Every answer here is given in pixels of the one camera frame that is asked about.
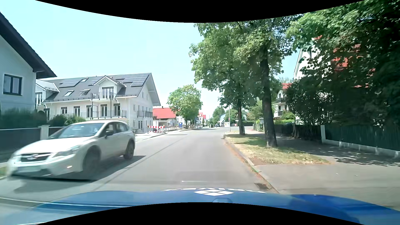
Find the asphalt road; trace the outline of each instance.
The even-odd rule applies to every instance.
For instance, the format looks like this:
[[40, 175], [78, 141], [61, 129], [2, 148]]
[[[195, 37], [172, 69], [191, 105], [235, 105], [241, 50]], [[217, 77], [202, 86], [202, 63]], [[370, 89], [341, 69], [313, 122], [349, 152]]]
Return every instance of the asphalt road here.
[[[52, 201], [104, 190], [157, 191], [191, 187], [259, 190], [254, 184], [258, 178], [222, 139], [228, 130], [202, 128], [138, 141], [132, 161], [122, 157], [108, 160], [92, 182], [70, 179], [0, 180], [0, 197]], [[0, 218], [23, 208], [0, 201]]]

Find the blue car hood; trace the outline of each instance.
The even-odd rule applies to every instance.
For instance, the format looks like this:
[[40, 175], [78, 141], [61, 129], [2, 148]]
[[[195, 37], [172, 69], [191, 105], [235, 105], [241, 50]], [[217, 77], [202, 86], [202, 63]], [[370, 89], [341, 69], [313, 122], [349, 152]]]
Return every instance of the blue car hood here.
[[4, 219], [4, 225], [48, 222], [91, 212], [161, 203], [239, 203], [297, 210], [361, 224], [399, 224], [400, 211], [327, 195], [282, 195], [228, 188], [185, 188], [152, 192], [95, 191], [39, 204]]

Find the fence post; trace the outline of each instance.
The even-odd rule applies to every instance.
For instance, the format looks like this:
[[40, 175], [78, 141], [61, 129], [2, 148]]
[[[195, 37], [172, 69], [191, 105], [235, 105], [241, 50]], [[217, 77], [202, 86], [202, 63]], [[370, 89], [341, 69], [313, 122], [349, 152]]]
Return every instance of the fence post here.
[[326, 142], [325, 125], [321, 125], [321, 142], [322, 143]]
[[39, 126], [39, 128], [40, 128], [40, 139], [41, 140], [49, 138], [49, 127], [50, 127], [50, 125]]

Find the car side mirror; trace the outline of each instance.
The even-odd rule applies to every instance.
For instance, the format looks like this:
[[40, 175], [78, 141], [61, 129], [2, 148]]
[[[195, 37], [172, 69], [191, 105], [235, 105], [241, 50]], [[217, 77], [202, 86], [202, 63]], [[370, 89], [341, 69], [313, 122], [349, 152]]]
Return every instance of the car side mirror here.
[[107, 136], [111, 136], [113, 134], [114, 134], [114, 131], [106, 131], [105, 138], [107, 138]]

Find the parked car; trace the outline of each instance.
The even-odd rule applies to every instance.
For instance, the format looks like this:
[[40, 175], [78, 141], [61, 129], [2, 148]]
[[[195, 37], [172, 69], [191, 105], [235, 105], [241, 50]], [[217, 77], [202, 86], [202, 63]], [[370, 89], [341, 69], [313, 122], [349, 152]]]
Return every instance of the parked car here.
[[121, 155], [130, 160], [134, 150], [135, 134], [124, 122], [74, 123], [14, 152], [7, 163], [7, 175], [81, 172], [84, 177], [92, 176], [101, 161]]

